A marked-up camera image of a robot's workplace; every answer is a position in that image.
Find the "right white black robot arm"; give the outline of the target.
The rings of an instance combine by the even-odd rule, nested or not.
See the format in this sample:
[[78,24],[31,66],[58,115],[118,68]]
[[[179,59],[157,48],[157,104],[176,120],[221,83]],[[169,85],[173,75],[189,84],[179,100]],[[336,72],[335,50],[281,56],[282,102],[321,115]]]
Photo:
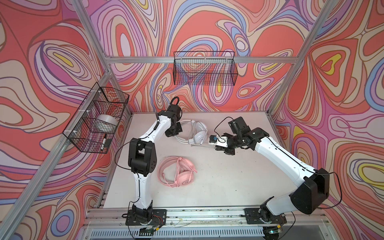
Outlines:
[[282,148],[266,131],[251,129],[242,117],[231,119],[231,134],[218,136],[216,150],[233,156],[236,149],[252,150],[277,166],[296,186],[296,190],[279,197],[270,197],[259,208],[258,217],[270,223],[276,216],[299,211],[312,214],[328,197],[330,173],[315,169]]

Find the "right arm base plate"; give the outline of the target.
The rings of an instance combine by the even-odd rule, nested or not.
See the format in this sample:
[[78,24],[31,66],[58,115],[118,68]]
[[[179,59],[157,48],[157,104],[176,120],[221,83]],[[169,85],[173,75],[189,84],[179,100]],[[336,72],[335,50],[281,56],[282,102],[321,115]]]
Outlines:
[[243,218],[246,218],[247,224],[273,224],[273,225],[284,225],[287,223],[287,219],[284,214],[273,215],[267,208],[267,203],[273,199],[270,197],[264,203],[262,203],[258,208],[246,208],[244,209],[244,214],[240,215]]

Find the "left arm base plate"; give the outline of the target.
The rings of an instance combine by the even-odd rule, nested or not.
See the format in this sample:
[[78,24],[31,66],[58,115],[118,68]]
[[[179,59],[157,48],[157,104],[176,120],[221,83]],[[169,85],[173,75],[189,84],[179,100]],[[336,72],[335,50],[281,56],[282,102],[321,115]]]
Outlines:
[[126,220],[126,226],[162,226],[166,223],[167,210],[166,209],[154,209],[144,211],[143,213],[137,213],[133,210],[128,210],[127,213],[122,215],[122,218]]

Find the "pink headphones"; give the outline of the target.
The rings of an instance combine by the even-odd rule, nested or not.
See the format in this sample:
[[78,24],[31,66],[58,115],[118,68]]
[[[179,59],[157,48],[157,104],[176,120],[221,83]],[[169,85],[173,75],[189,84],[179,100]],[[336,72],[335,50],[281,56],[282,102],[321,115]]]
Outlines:
[[[174,179],[172,181],[167,180],[165,170],[173,165],[176,167]],[[157,170],[159,182],[170,188],[190,185],[195,180],[195,174],[197,173],[195,165],[190,160],[178,156],[164,158]]]

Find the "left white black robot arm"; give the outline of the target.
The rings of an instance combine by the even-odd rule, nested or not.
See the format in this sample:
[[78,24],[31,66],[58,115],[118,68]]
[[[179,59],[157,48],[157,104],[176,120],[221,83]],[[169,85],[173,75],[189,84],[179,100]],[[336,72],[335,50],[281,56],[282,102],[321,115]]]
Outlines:
[[128,218],[147,224],[153,219],[151,173],[157,165],[155,143],[162,136],[174,137],[182,132],[182,109],[179,97],[172,98],[168,108],[156,114],[156,121],[141,137],[133,138],[129,145],[128,164],[135,177],[136,199],[131,202]]

